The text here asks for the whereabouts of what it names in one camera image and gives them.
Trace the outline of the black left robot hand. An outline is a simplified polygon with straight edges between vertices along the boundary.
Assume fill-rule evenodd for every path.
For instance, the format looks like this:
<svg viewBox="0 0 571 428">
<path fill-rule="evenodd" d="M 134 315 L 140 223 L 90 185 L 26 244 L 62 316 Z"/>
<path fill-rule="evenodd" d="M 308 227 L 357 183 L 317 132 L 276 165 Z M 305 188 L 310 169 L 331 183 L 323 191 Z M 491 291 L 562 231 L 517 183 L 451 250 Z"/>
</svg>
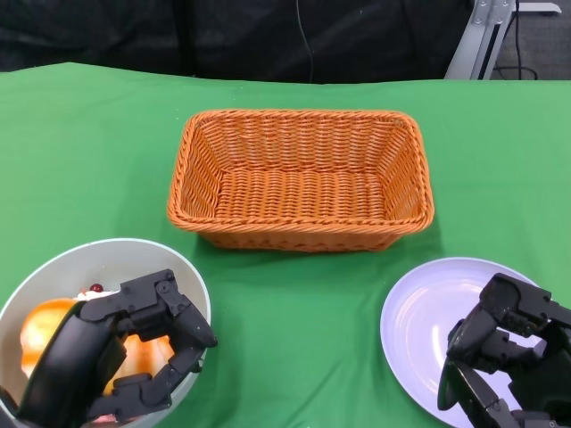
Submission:
<svg viewBox="0 0 571 428">
<path fill-rule="evenodd" d="M 114 379 L 132 335 L 143 342 L 166 336 L 174 354 L 156 375 Z M 129 280 L 116 293 L 72 306 L 32 372 L 15 417 L 28 427 L 80 427 L 100 416 L 124 422 L 160 412 L 217 344 L 171 270 Z"/>
</svg>

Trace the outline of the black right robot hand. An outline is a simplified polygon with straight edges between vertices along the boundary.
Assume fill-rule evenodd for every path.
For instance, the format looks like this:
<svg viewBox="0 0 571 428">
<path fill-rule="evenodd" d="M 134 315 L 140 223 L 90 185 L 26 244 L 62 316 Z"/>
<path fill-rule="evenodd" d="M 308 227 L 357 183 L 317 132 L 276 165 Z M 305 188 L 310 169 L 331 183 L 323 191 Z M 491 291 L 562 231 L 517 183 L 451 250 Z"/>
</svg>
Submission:
<svg viewBox="0 0 571 428">
<path fill-rule="evenodd" d="M 455 405 L 475 427 L 568 427 L 569 309 L 495 274 L 448 335 L 437 406 Z"/>
</svg>

